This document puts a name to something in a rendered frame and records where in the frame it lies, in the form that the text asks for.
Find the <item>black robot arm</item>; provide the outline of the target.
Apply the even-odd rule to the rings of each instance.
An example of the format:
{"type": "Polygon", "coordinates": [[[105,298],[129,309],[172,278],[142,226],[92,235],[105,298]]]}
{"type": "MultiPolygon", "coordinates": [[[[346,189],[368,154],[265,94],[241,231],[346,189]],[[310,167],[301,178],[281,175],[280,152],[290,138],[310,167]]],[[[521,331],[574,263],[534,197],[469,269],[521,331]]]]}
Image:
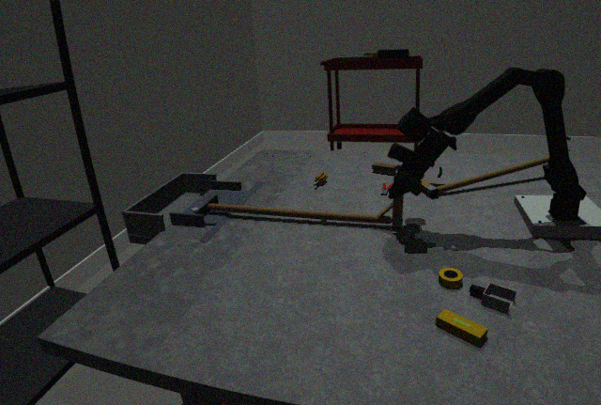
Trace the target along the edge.
{"type": "MultiPolygon", "coordinates": [[[[440,115],[426,118],[419,110],[412,107],[402,116],[396,129],[414,142],[423,140],[419,146],[436,160],[448,146],[456,150],[455,137],[450,137],[443,132],[451,135],[461,134],[482,111],[518,85],[532,86],[534,95],[543,109],[549,154],[549,163],[543,165],[544,179],[556,192],[551,198],[548,212],[557,221],[580,220],[579,202],[584,200],[587,193],[578,184],[576,168],[569,160],[562,115],[565,82],[562,73],[558,70],[534,71],[510,67],[474,96],[454,104],[442,111],[440,115]]],[[[402,162],[402,165],[407,168],[416,156],[417,151],[413,152],[393,144],[388,157],[402,162]]]]}

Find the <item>yellow rectangular block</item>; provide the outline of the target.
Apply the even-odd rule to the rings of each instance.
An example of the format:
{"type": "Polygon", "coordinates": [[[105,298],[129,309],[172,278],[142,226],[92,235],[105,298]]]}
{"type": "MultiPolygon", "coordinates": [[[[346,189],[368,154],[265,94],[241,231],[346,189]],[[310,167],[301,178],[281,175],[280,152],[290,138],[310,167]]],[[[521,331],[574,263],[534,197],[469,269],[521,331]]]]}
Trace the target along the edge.
{"type": "Polygon", "coordinates": [[[465,319],[456,313],[444,309],[436,319],[436,326],[447,330],[448,332],[468,340],[470,343],[478,346],[487,336],[487,328],[465,319]]]}

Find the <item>red-handled pliers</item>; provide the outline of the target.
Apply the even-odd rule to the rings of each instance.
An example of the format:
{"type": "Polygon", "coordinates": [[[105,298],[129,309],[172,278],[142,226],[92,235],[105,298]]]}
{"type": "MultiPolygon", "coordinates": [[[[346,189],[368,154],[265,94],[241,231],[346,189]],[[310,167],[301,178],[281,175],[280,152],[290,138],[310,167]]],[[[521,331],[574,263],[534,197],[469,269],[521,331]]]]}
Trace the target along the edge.
{"type": "Polygon", "coordinates": [[[382,192],[380,194],[386,195],[390,191],[392,186],[393,186],[393,183],[386,189],[386,183],[383,183],[382,192]]]}

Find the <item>long wooden-handled scraper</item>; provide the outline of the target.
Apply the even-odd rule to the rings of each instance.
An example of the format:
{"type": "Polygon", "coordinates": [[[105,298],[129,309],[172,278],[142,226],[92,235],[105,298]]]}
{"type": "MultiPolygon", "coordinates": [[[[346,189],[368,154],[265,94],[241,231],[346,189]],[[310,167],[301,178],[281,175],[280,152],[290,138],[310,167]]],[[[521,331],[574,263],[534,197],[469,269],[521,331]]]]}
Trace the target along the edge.
{"type": "Polygon", "coordinates": [[[218,204],[218,196],[212,197],[200,210],[195,213],[205,215],[210,210],[213,211],[225,211],[225,212],[236,212],[236,213],[249,213],[249,214],[261,214],[261,215],[273,215],[273,216],[285,216],[285,217],[298,217],[298,218],[309,218],[309,219],[321,219],[321,220],[333,220],[333,221],[346,221],[346,222],[358,222],[358,223],[369,223],[369,224],[390,224],[393,222],[393,228],[401,229],[403,224],[402,210],[403,210],[403,195],[400,195],[393,199],[393,203],[383,210],[378,215],[364,215],[364,214],[352,214],[352,213],[339,213],[339,212],[325,212],[325,211],[312,211],[312,210],[287,210],[287,209],[275,209],[275,208],[261,208],[261,207],[248,207],[248,206],[235,206],[235,205],[223,205],[218,204]],[[383,216],[389,210],[393,209],[392,216],[383,216]]]}

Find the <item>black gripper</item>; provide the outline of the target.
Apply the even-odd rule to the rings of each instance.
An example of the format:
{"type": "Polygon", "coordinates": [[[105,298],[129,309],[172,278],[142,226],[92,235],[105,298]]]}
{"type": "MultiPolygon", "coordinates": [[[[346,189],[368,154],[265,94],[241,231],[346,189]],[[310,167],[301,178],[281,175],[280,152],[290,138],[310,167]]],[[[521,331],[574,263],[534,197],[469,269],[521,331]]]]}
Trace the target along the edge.
{"type": "Polygon", "coordinates": [[[418,196],[422,191],[420,179],[424,177],[424,172],[430,166],[434,166],[435,159],[424,152],[420,146],[416,147],[413,153],[416,151],[416,156],[407,168],[402,164],[397,166],[397,182],[389,191],[388,197],[390,199],[394,199],[409,192],[418,196]]]}

